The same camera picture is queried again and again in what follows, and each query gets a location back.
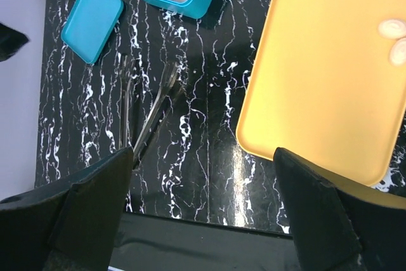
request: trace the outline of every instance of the white wall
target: white wall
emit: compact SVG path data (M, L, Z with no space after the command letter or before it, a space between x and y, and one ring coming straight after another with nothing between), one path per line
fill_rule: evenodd
M0 0L0 22L30 39L0 62L0 200L34 188L46 0Z

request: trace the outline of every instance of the yellow tray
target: yellow tray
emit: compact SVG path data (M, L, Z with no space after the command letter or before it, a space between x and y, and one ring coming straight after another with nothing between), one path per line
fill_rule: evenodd
M406 107L387 18L405 0L272 0L237 126L249 153L277 147L364 185L385 175Z

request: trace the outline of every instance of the tongs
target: tongs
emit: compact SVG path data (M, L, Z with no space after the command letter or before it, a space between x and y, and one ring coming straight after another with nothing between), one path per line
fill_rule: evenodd
M127 141L129 135L129 97L130 97L130 89L132 86L132 78L125 76L122 74L121 79L121 140L120 144L121 147L124 146L124 142ZM178 77L178 64L176 63L167 63L165 64L164 70L162 71L162 77L160 79L158 95L152 105L151 111L145 120L144 126L142 127L141 133L137 138L137 141L133 147L134 152L134 159L133 159L133 167L138 164L140 160L140 152L144 146L144 143L148 140L148 135L150 134L150 128L152 124L155 122L157 118L157 114L159 113L160 108L168 96L170 90L173 88L176 79Z

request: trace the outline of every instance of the white chocolate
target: white chocolate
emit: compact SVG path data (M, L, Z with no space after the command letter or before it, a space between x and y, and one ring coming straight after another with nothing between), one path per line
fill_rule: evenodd
M406 38L399 39L392 47L389 61L394 66L401 66L406 63Z
M406 37L406 21L401 19L384 20L379 24L378 32L389 39Z

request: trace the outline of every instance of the black object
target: black object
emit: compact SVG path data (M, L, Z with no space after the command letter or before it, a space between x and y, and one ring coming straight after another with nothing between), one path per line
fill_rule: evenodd
M106 270L132 164L132 149L122 149L70 176L1 201L1 270L42 270L51 250L90 270Z
M406 199L278 148L275 169L303 270L404 270Z
M300 271L292 237L125 214L110 266L148 271Z
M0 23L0 62L12 57L28 41L26 35Z

